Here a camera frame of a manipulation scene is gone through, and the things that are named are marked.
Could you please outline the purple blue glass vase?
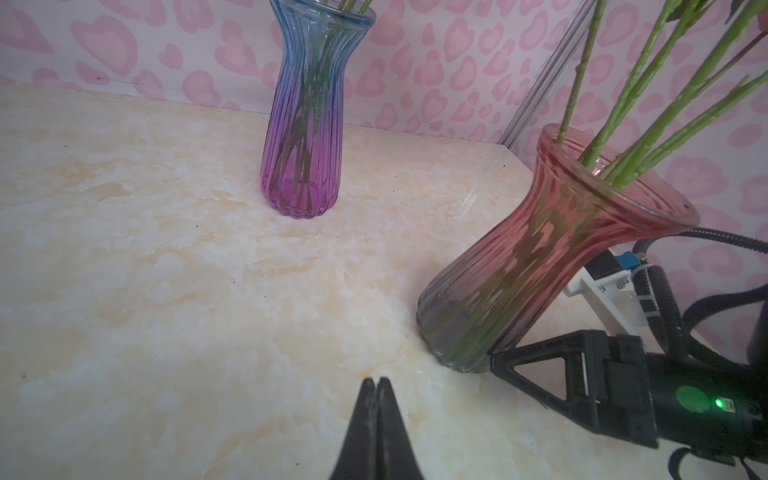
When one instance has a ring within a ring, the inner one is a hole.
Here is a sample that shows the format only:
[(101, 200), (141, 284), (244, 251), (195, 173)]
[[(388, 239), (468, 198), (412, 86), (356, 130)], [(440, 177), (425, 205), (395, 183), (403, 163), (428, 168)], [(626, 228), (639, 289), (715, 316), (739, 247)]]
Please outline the purple blue glass vase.
[(260, 174), (283, 215), (310, 219), (338, 198), (345, 69), (377, 19), (368, 1), (274, 1), (283, 55)]

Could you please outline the cream and red rose stem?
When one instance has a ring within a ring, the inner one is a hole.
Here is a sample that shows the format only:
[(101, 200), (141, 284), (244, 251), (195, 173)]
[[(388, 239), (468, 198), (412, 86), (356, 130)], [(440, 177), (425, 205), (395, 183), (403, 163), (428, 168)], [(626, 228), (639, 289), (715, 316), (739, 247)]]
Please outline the cream and red rose stem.
[[(707, 7), (709, 9), (712, 6), (712, 3), (710, 1), (707, 2)], [(706, 15), (706, 11), (703, 12), (703, 15), (700, 17), (697, 23), (699, 23)], [(645, 154), (648, 154), (655, 148), (659, 147), (670, 136), (691, 122), (695, 117), (722, 100), (734, 87), (737, 87), (739, 83), (749, 82), (755, 78), (758, 78), (764, 73), (762, 72), (760, 75), (755, 77), (743, 77), (730, 90), (728, 90), (720, 100), (694, 116), (673, 133), (669, 134), (667, 132), (669, 128), (672, 127), (673, 123), (678, 120), (678, 117), (684, 113), (685, 110), (687, 110), (699, 98), (703, 97), (705, 93), (711, 90), (715, 86), (715, 83), (719, 81), (725, 73), (732, 69), (735, 64), (738, 63), (751, 48), (759, 44), (763, 39), (767, 37), (766, 32), (761, 32), (756, 37), (754, 37), (749, 44), (745, 45), (744, 48), (742, 48), (738, 53), (734, 54), (731, 58), (726, 57), (726, 55), (732, 50), (732, 48), (734, 48), (738, 41), (740, 41), (742, 36), (747, 33), (749, 28), (754, 24), (758, 24), (760, 22), (759, 17), (766, 13), (767, 3), (765, 1), (733, 1), (731, 3), (729, 7), (728, 18), (726, 20), (726, 30), (717, 40), (712, 50), (706, 55), (702, 63), (696, 67), (690, 79), (687, 80), (684, 86), (681, 87), (680, 91), (671, 100), (669, 105), (664, 108), (664, 110), (650, 124), (650, 126), (647, 127), (647, 129), (640, 135), (640, 137), (634, 141), (634, 143), (632, 143), (631, 146), (628, 147), (623, 153), (621, 153), (618, 158), (611, 164), (611, 166), (607, 167), (607, 169), (600, 174), (600, 177), (607, 184), (613, 186), (610, 181), (615, 180), (617, 174), (621, 173), (633, 161), (639, 161), (640, 158)], [(662, 44), (666, 42), (674, 27), (674, 23), (668, 23), (665, 26), (659, 37), (655, 50), (658, 50)], [(676, 45), (682, 40), (688, 31), (680, 38)]]

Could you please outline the green leafy flower stem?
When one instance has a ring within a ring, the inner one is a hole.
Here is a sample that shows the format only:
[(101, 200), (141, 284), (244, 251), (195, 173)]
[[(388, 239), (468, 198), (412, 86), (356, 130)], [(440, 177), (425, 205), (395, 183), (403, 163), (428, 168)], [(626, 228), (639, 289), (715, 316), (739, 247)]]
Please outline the green leafy flower stem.
[(556, 138), (556, 142), (558, 145), (563, 145), (565, 138), (567, 136), (570, 123), (571, 123), (571, 120), (580, 96), (580, 90), (583, 84), (584, 76), (586, 74), (586, 70), (588, 68), (588, 64), (591, 59), (594, 44), (598, 36), (600, 24), (601, 24), (602, 17), (607, 4), (608, 4), (608, 0), (597, 0), (595, 2), (595, 8), (594, 8), (593, 15), (587, 30), (587, 36), (586, 36), (586, 40), (582, 50), (580, 62), (575, 69), (576, 75), (574, 78), (568, 103), (564, 111), (564, 116), (560, 124), (558, 136)]

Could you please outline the red grey glass vase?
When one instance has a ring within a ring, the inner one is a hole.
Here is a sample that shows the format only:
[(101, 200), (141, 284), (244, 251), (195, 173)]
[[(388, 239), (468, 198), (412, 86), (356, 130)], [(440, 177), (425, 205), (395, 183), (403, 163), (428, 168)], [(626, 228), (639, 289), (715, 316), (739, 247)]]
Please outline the red grey glass vase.
[(578, 162), (591, 138), (546, 125), (538, 138), (531, 187), (521, 204), (444, 268), (421, 293), (416, 321), (437, 361), (481, 373), (491, 355), (515, 347), (598, 254), (622, 243), (695, 228), (700, 215), (654, 172), (618, 190), (600, 178), (617, 152), (593, 169)]

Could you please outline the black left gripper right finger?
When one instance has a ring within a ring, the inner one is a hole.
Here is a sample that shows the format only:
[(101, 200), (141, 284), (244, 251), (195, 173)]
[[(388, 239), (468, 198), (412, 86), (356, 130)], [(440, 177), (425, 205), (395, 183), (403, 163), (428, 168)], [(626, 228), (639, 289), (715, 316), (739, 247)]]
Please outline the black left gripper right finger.
[(381, 377), (376, 387), (376, 479), (423, 480), (391, 381)]

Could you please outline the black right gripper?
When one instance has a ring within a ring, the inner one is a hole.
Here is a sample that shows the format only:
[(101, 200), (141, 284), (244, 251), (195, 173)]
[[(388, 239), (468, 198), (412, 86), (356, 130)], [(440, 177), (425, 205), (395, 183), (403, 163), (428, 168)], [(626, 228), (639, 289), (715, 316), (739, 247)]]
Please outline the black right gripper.
[(580, 330), (490, 357), (491, 373), (578, 426), (659, 447), (641, 338)]

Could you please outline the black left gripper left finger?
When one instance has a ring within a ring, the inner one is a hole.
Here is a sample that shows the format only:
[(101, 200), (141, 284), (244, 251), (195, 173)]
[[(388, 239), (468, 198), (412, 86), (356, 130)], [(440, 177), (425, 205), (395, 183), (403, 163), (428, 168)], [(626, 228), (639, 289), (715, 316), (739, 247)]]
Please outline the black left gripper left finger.
[(377, 385), (366, 378), (359, 389), (340, 454), (330, 479), (375, 479)]

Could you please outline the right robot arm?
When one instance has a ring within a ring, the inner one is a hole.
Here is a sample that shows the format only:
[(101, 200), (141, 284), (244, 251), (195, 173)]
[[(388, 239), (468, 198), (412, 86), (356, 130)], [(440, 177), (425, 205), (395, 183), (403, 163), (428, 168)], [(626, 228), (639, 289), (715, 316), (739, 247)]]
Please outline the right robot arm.
[[(563, 362), (564, 397), (519, 367)], [(696, 365), (646, 351), (638, 336), (579, 330), (499, 352), (492, 373), (597, 435), (656, 449), (682, 445), (699, 458), (732, 465), (767, 460), (767, 371)]]

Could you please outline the white blue large rose stem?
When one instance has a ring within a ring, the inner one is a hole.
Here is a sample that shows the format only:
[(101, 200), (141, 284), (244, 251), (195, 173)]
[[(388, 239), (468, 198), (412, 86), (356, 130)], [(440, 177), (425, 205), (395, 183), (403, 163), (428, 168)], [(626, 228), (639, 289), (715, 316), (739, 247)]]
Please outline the white blue large rose stem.
[(655, 148), (650, 153), (645, 154), (639, 161), (633, 161), (621, 173), (617, 174), (616, 179), (611, 180), (610, 183), (619, 189), (627, 187), (651, 168), (659, 164), (663, 159), (668, 157), (673, 151), (687, 143), (705, 127), (712, 124), (716, 119), (727, 113), (732, 107), (766, 83), (767, 72), (764, 72), (758, 78), (749, 82), (739, 83), (738, 86), (734, 87), (722, 100), (695, 117), (691, 122), (670, 136), (659, 147)]

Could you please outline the light blue rose stem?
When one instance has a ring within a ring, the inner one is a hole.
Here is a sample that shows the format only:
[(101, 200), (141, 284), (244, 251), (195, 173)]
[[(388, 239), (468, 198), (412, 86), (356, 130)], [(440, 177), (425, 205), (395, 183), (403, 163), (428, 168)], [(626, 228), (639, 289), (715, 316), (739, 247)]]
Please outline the light blue rose stem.
[[(594, 169), (610, 137), (665, 64), (676, 43), (708, 9), (707, 4), (707, 1), (666, 1), (663, 4), (605, 125), (580, 155), (582, 166), (589, 171)], [(674, 23), (675, 27), (666, 42), (655, 50), (668, 23)]]

